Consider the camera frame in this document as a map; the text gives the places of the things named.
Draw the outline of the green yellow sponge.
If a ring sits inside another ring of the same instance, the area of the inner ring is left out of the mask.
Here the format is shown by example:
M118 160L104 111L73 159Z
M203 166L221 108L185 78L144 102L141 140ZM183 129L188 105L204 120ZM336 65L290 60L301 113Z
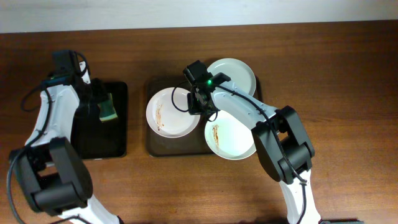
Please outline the green yellow sponge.
M101 122L107 122L118 118L116 109L114 108L113 96L108 93L108 99L98 104L99 108L99 120Z

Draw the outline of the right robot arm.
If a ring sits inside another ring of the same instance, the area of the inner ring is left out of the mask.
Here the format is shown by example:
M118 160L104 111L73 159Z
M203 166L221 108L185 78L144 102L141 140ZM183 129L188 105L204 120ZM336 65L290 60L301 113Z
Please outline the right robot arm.
M297 112L255 99L224 73L212 75L199 60L183 74L191 86L190 114L225 111L251 131L262 168L280 184L288 222L321 223L310 183L315 150Z

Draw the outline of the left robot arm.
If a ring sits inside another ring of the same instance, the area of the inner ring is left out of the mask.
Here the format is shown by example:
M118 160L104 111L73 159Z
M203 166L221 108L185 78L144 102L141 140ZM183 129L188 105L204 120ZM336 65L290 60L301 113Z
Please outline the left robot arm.
M34 130L9 155L6 194L12 214L23 223L12 198L15 177L34 212L58 216L61 222L122 223L94 196L91 175L70 140L75 113L89 108L91 100L110 103L111 98L90 81L84 55L60 50L52 57L55 70L34 88L41 97Z

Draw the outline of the white plate bottom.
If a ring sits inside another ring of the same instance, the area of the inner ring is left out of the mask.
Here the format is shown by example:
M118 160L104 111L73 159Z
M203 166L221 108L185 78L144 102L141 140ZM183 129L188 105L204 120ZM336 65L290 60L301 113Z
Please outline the white plate bottom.
M256 152L251 131L225 111L210 116L204 136L208 147L224 159L242 160Z

